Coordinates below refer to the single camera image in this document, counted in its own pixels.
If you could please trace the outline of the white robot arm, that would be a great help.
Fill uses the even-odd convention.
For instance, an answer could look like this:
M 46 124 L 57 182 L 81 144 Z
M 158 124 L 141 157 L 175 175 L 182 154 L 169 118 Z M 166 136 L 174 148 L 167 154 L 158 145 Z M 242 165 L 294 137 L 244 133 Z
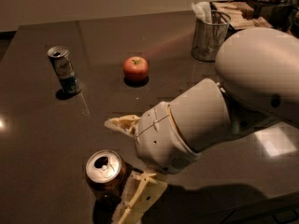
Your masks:
M 142 173 L 129 175 L 111 224 L 137 224 L 174 175 L 217 144 L 279 121 L 299 125 L 296 37 L 270 28 L 231 35 L 218 51 L 218 78 L 205 78 L 142 116 L 108 119 L 106 127 L 135 140 Z

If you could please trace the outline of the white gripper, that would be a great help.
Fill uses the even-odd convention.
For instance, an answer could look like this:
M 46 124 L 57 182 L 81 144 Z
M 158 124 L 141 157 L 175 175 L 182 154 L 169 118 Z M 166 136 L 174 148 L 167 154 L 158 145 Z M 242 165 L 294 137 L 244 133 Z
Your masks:
M 126 115 L 108 119 L 104 125 L 135 138 L 137 157 L 161 173 L 178 174 L 200 157 L 200 153 L 191 150 L 179 135 L 167 102 L 160 102 L 141 118 Z M 129 174 L 111 224 L 138 224 L 160 199 L 168 186 L 167 176 L 151 169 Z

